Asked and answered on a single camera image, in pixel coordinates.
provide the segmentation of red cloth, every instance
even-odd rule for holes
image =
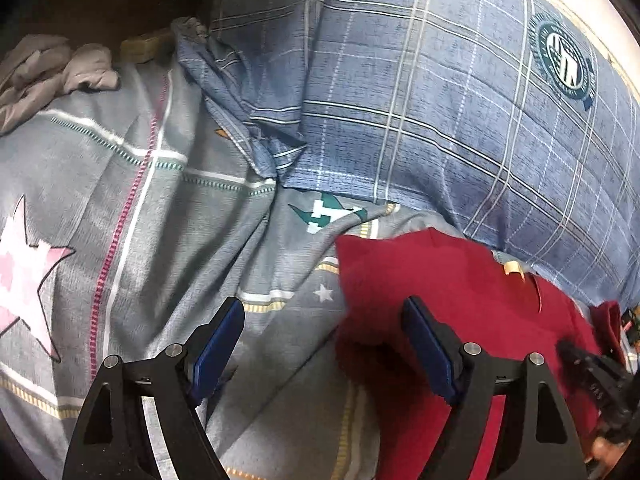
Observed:
[[[625,366],[625,354],[620,346],[622,315],[618,302],[605,301],[599,306],[590,306],[589,312],[602,350],[606,355]]]
[[[435,229],[391,240],[342,236],[337,241],[340,283],[349,311],[338,328],[337,358],[345,373],[374,399],[380,425],[378,480],[417,479],[449,415],[426,384],[400,328],[402,302],[420,296],[462,342],[473,341],[496,357],[523,359],[540,352],[559,380],[578,433],[595,427],[597,410],[587,395],[561,381],[556,342],[569,338],[600,352],[591,326],[573,301],[549,282],[505,275],[479,244]],[[488,472],[504,398],[494,397],[473,479]]]

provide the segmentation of blue patterned cloth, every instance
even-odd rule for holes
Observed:
[[[638,104],[548,2],[215,0],[210,16],[175,23],[178,59],[259,174],[435,210],[580,300],[638,302]]]

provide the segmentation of emblem logo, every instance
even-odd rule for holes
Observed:
[[[529,44],[542,75],[558,92],[591,108],[595,74],[591,59],[553,16],[539,12],[529,22]]]

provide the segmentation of white star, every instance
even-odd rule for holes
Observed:
[[[320,303],[324,303],[325,301],[333,301],[334,298],[331,297],[331,293],[333,291],[330,288],[325,288],[325,286],[320,283],[320,290],[316,290],[314,294],[320,300]]]
[[[27,245],[22,197],[0,235],[0,336],[21,319],[47,354],[60,362],[38,292],[51,270],[73,252],[42,240],[36,246]]]

